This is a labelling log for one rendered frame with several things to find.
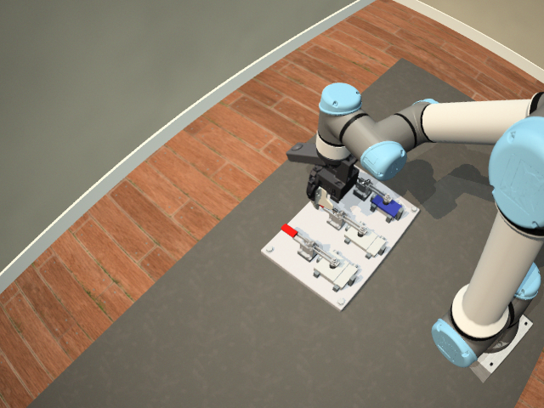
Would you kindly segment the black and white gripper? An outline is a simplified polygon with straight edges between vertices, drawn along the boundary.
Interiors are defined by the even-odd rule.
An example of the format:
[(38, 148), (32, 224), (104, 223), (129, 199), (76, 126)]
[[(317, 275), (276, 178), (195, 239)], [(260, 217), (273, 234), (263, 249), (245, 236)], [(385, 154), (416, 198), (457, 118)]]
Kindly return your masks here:
[(306, 193), (315, 209), (319, 210), (319, 206), (321, 205), (332, 210), (333, 205), (328, 200), (327, 196), (330, 195), (330, 199), (338, 204), (339, 200), (341, 201), (343, 197), (352, 189), (352, 187), (357, 183), (359, 176), (360, 170), (354, 166), (358, 160), (352, 155), (352, 153), (345, 159), (333, 160), (323, 156), (317, 150), (317, 148), (316, 152), (318, 157), (323, 162), (326, 162), (327, 165), (315, 165), (312, 168), (309, 175)]

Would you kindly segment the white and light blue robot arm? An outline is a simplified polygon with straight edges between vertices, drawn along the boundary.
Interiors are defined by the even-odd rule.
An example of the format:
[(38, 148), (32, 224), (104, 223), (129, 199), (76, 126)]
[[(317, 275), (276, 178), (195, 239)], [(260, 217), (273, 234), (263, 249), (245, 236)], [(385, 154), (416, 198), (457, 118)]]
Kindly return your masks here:
[(531, 99), (425, 99), (380, 122), (361, 109), (360, 92), (346, 83), (325, 87), (320, 102), (316, 144), (296, 143), (286, 152), (290, 162), (326, 166), (316, 148), (333, 160), (352, 153), (386, 181), (403, 168), (406, 153), (423, 143), (495, 145), (489, 183), (496, 219), (470, 283), (433, 325), (432, 337), (459, 367), (483, 352), (505, 349), (541, 285), (534, 261), (544, 243), (544, 92)]

